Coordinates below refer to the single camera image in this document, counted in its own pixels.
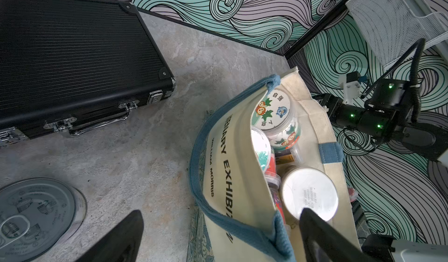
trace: briefcase handle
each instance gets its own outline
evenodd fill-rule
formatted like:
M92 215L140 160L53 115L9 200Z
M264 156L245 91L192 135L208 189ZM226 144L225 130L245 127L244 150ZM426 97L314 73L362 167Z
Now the briefcase handle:
M76 121L76 118L74 118L74 117L66 118L66 119L63 119L60 121L56 121L56 122L47 123L43 127L44 127L44 129L53 129L53 131L59 132L62 136L66 137L66 138L77 137L83 133L92 131L94 129L98 129L103 126L128 119L129 116L131 115L131 113L133 113L134 110L137 108L137 104L139 102L140 102L139 100L134 100L132 102L121 103L118 106L118 108L124 108L126 110L126 113L123 114L121 117L104 120L104 121L95 123L93 125L81 127L80 129L76 129L76 130L73 129L74 127L71 123Z

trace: cartoon sticker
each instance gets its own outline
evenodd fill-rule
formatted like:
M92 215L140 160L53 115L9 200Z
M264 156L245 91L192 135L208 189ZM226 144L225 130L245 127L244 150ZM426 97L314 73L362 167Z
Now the cartoon sticker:
M276 150L285 150L291 148L299 140L300 129L296 130L296 126L290 125L287 130L277 134L271 140L272 147Z
M265 131L275 128L288 117L290 108L288 95L274 89L256 106L251 124Z

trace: silver can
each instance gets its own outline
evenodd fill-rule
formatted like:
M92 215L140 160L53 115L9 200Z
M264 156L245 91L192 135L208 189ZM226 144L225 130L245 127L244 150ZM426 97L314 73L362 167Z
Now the silver can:
M29 178L0 189L0 260L36 259L65 242L87 213L84 195L46 177Z
M339 204L333 181L310 167L290 168L282 177L280 194L283 206L297 220L307 207L328 221L336 214Z

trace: can lid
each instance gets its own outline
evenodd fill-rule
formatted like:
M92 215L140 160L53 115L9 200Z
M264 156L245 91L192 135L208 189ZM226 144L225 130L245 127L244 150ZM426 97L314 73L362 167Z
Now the can lid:
M0 189L0 257L33 260L70 228L76 212L70 187L51 178L17 181Z
M336 188L326 174L314 168L289 171L283 177L280 192L283 205L297 220L306 207L325 221L330 220L336 213Z
M255 153L257 154L258 163L260 164L261 170L265 172L269 161L271 160L271 144L263 131L254 126L251 126L250 128L252 145L254 146Z
M266 171L264 172L264 179L267 182L267 186L278 190L280 188L281 178L274 172Z
M255 108L251 124L263 131L274 129L292 118L291 108L289 94L274 89Z

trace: canvas tote bag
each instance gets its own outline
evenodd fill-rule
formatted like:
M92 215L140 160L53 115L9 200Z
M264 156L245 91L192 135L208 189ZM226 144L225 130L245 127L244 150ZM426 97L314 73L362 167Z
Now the canvas tote bag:
M252 146L250 122L255 107L275 87L293 95L299 108L302 166L327 174L336 186L339 203L328 223L359 247L341 161L327 113L311 94L295 67L253 84L217 110L204 124L193 147L189 180L203 211L216 261L305 261L298 224L288 238ZM205 150L203 186L199 156Z

